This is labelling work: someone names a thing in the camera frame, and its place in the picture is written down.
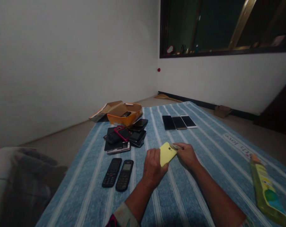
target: window frame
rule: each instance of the window frame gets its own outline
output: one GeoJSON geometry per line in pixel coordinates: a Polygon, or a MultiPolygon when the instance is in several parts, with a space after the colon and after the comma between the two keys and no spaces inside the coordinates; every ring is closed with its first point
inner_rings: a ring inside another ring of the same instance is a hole
{"type": "MultiPolygon", "coordinates": [[[[196,37],[196,30],[197,30],[197,21],[199,19],[200,15],[200,8],[201,8],[201,2],[202,0],[198,0],[199,8],[197,13],[196,21],[194,22],[194,30],[193,30],[193,38],[191,41],[194,43],[194,39],[196,37]]],[[[161,0],[160,5],[160,58],[180,58],[180,57],[202,57],[202,56],[220,56],[220,55],[241,55],[241,54],[261,54],[261,53],[285,53],[286,47],[266,47],[266,48],[255,48],[252,49],[250,46],[242,46],[242,47],[236,47],[237,42],[239,41],[242,31],[248,21],[248,18],[250,16],[250,13],[253,9],[253,6],[257,0],[246,0],[245,4],[243,6],[243,9],[241,11],[241,14],[239,16],[237,25],[234,29],[234,33],[231,38],[231,42],[229,46],[225,49],[215,49],[215,50],[202,50],[198,53],[188,53],[188,54],[174,54],[174,55],[166,55],[164,54],[167,47],[167,41],[168,41],[168,8],[169,8],[169,1],[168,0],[161,0]]],[[[276,14],[273,17],[270,24],[273,23],[274,20],[277,19],[276,15],[279,15],[283,9],[283,5],[285,5],[286,0],[282,0],[280,6],[276,10],[276,14]]]]}

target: cardboard box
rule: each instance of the cardboard box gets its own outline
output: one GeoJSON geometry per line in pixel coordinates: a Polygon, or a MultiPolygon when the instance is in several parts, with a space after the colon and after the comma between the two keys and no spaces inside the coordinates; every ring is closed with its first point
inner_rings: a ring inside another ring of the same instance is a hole
{"type": "Polygon", "coordinates": [[[232,109],[227,106],[216,106],[214,114],[220,118],[225,118],[231,113],[232,109]]]}
{"type": "Polygon", "coordinates": [[[89,119],[97,123],[101,118],[107,115],[112,125],[123,125],[128,127],[136,122],[142,114],[142,106],[136,103],[123,103],[122,101],[109,102],[105,104],[98,112],[89,119]],[[130,111],[128,117],[120,117],[125,112],[130,111]]]}

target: phone keypad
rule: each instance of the phone keypad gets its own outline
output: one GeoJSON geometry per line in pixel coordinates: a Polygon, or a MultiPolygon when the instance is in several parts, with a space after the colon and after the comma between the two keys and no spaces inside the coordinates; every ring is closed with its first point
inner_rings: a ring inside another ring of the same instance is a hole
{"type": "Polygon", "coordinates": [[[117,181],[116,189],[119,191],[125,191],[128,187],[130,172],[122,172],[117,181]]]}
{"type": "Polygon", "coordinates": [[[106,176],[102,182],[102,187],[111,188],[115,185],[117,173],[106,173],[106,176]]]}

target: yellow phone case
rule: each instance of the yellow phone case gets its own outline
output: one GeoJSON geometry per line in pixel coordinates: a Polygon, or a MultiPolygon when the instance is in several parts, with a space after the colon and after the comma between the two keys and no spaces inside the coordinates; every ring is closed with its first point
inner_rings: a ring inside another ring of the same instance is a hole
{"type": "Polygon", "coordinates": [[[170,147],[169,143],[166,142],[160,147],[160,164],[163,167],[166,163],[170,162],[177,152],[170,147]]]}

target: blue striped blanket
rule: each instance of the blue striped blanket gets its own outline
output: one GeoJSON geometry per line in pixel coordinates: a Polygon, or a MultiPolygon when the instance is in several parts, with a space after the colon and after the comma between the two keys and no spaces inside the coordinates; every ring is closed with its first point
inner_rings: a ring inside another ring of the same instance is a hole
{"type": "MultiPolygon", "coordinates": [[[[143,118],[149,120],[145,144],[112,156],[104,152],[103,139],[112,125],[94,126],[37,226],[104,226],[142,178],[146,151],[165,142],[192,144],[201,164],[256,226],[278,226],[256,207],[249,155],[255,153],[267,168],[286,211],[285,166],[192,102],[143,108],[143,118]],[[189,115],[198,128],[165,131],[162,115],[189,115]],[[134,161],[128,189],[122,193],[101,187],[115,157],[134,161]]],[[[214,226],[196,181],[177,157],[153,192],[141,225],[214,226]]]]}

